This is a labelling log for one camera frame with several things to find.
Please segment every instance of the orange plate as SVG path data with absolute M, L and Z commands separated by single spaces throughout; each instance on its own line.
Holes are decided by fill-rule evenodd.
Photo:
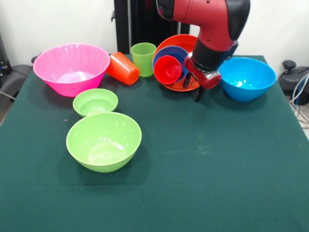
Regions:
M 197 42 L 197 37 L 193 35 L 174 35 L 164 40 L 159 45 L 159 47 L 156 49 L 154 55 L 156 55 L 162 48 L 165 48 L 167 46 L 179 46 L 179 47 L 182 47 L 184 50 L 186 50 L 188 53 L 190 53 L 190 52 L 193 52 L 196 42 Z M 163 85 L 166 88 L 169 88 L 177 92 L 187 92 L 187 91 L 197 89 L 199 87 L 199 83 L 195 78 L 191 78 L 188 88 L 183 88 L 183 82 L 184 82 L 184 79 L 179 82 L 170 84 L 170 85 L 164 85 L 164 84 Z

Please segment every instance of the red cup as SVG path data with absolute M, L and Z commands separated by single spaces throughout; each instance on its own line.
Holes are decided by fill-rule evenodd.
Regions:
M 172 56 L 162 56 L 154 64 L 154 76 L 164 85 L 176 82 L 182 72 L 182 64 Z
M 138 67 L 121 52 L 111 55 L 111 62 L 106 73 L 126 85 L 134 84 L 140 76 Z

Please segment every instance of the orange cup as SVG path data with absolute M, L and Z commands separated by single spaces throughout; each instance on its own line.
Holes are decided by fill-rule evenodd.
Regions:
M 111 55 L 111 62 L 106 73 L 126 85 L 134 84 L 140 76 L 138 67 L 121 52 Z

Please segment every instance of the cup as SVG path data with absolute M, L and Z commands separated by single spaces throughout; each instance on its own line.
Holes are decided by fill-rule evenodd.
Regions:
M 141 77 L 154 74 L 152 60 L 156 51 L 156 46 L 152 43 L 138 43 L 131 47 L 134 64 L 140 70 Z
M 134 84 L 140 76 L 138 67 L 121 52 L 111 55 L 111 63 L 106 73 L 126 85 Z
M 172 56 L 163 56 L 154 65 L 154 76 L 160 83 L 165 85 L 177 81 L 182 72 L 182 64 Z

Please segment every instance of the pink bowl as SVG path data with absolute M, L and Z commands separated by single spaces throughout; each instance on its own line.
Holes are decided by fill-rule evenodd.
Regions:
M 51 48 L 39 55 L 35 74 L 58 94 L 76 97 L 97 88 L 110 64 L 110 56 L 100 47 L 67 44 Z

